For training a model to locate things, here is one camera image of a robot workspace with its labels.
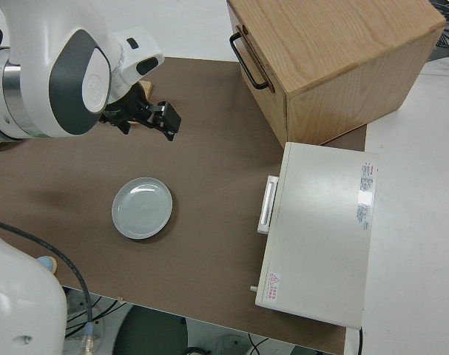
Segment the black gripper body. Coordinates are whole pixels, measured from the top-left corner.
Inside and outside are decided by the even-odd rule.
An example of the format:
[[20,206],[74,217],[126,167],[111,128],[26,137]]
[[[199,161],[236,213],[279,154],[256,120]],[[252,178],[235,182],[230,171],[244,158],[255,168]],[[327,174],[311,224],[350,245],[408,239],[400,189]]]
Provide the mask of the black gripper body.
[[141,84],[133,84],[125,96],[106,105],[98,121],[124,126],[134,120],[135,115],[142,109],[141,104],[148,104],[145,90]]

